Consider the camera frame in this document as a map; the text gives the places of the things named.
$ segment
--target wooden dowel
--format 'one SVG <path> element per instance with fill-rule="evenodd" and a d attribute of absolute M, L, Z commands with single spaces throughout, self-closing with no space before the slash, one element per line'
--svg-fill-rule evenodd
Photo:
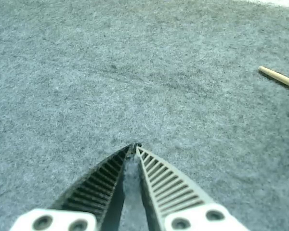
<path fill-rule="evenodd" d="M 264 66 L 259 66 L 258 70 L 260 72 L 263 72 L 263 73 L 267 74 L 268 76 L 270 76 L 270 77 L 272 77 L 272 78 L 274 78 L 274 79 L 276 79 L 276 80 L 278 80 L 278 81 L 280 81 L 280 82 L 282 82 L 282 83 L 284 83 L 284 84 L 289 86 L 289 78 L 287 76 L 284 76 L 284 75 L 282 75 L 280 73 L 272 71 L 272 70 L 270 70 L 270 69 L 268 69 L 268 68 L 266 68 Z"/>

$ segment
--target screw hole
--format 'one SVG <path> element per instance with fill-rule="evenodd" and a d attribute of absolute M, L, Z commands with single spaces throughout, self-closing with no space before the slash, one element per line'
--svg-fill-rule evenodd
<path fill-rule="evenodd" d="M 45 230 L 52 224 L 53 219 L 51 216 L 42 216 L 35 220 L 33 223 L 33 229 L 35 230 Z"/>
<path fill-rule="evenodd" d="M 208 220 L 223 220 L 225 218 L 225 216 L 216 210 L 210 210 L 209 212 L 207 212 L 207 219 Z"/>
<path fill-rule="evenodd" d="M 191 226 L 189 221 L 184 218 L 176 218 L 172 221 L 172 227 L 175 230 L 185 230 Z"/>
<path fill-rule="evenodd" d="M 70 226 L 68 231 L 85 231 L 88 223 L 85 220 L 76 220 Z"/>

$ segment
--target carpet floor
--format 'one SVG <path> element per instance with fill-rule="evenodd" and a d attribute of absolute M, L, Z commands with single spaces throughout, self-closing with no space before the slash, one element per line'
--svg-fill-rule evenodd
<path fill-rule="evenodd" d="M 247 228 L 289 231 L 289 8 L 0 0 L 0 231 L 134 141 Z"/>

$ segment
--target wooden stick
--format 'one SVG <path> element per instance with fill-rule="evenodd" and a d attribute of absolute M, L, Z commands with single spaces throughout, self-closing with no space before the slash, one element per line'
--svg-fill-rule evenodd
<path fill-rule="evenodd" d="M 272 71 L 269 68 L 266 68 L 264 66 L 259 66 L 258 70 L 289 86 L 289 78 L 287 76 L 284 76 L 280 73 Z"/>

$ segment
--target gray felt surface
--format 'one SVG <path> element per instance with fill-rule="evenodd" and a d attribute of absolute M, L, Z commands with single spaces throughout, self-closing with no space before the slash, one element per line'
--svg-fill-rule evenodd
<path fill-rule="evenodd" d="M 289 9 L 0 0 L 0 231 L 132 141 L 249 229 L 289 231 Z"/>

